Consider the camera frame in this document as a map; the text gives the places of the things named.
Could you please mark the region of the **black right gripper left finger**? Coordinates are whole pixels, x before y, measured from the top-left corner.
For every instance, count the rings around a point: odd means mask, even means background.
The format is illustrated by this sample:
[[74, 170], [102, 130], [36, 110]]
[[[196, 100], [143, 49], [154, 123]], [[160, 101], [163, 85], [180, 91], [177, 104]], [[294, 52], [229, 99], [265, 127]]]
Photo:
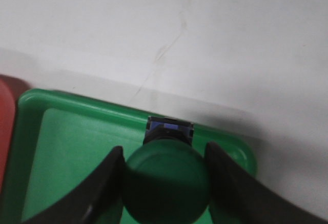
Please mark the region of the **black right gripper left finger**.
[[67, 195], [24, 223], [93, 223], [119, 199], [125, 169], [123, 148], [114, 147]]

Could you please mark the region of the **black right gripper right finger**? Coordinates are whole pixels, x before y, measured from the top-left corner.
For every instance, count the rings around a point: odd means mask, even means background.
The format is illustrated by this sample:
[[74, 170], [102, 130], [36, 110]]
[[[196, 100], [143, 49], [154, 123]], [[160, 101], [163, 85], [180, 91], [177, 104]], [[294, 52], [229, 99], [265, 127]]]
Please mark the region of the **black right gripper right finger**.
[[327, 223], [264, 186], [219, 144], [208, 142], [204, 159], [213, 201], [244, 223]]

